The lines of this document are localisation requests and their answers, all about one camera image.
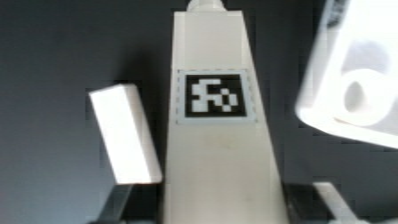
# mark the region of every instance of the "black square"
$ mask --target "black square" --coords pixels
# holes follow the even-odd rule
[[[187,75],[187,117],[246,117],[242,78],[239,74]]]

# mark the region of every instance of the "white border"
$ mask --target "white border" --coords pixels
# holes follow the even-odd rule
[[[214,117],[214,118],[187,118],[185,117],[185,84],[187,75],[241,75],[242,80],[242,94],[246,100],[246,113],[244,117]],[[249,76],[246,70],[180,70],[178,71],[178,124],[228,124],[228,123],[253,123],[257,122],[253,93],[249,88]]]

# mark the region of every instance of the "white plastic part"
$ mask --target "white plastic part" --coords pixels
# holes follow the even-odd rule
[[[289,223],[241,11],[175,14],[166,175],[166,224]]]
[[[118,184],[162,181],[139,91],[134,84],[90,93]]]
[[[340,195],[340,192],[335,188],[333,183],[317,182],[315,188],[317,188],[319,194],[322,196],[324,202],[328,204],[328,207],[331,209],[336,220],[342,222],[358,221],[358,216],[356,216],[352,209],[347,205],[345,199]]]
[[[226,11],[223,1],[221,0],[193,0],[189,4],[189,11],[193,12]]]
[[[352,221],[333,220],[329,224],[370,224],[370,222],[365,220],[352,220]]]
[[[379,222],[377,224],[398,224],[398,219],[386,220]]]
[[[397,11],[395,0],[347,0],[342,22],[319,33],[297,101],[297,115],[312,126],[393,148],[398,29],[388,24],[398,20]]]

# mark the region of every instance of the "white rectangular piece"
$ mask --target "white rectangular piece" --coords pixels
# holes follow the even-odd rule
[[[162,171],[137,87],[132,84],[116,85],[90,95],[116,182],[157,183]]]
[[[333,135],[398,149],[398,1],[329,3],[297,116]]]

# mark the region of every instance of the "black background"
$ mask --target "black background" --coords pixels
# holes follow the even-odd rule
[[[283,181],[333,181],[356,213],[377,220],[398,216],[398,153],[324,134],[294,113],[322,5],[226,1],[246,12]],[[88,91],[120,82],[141,87],[164,164],[173,12],[185,7],[184,0],[0,1],[2,223],[98,218],[114,177]],[[136,205],[145,218],[161,193],[152,187]]]

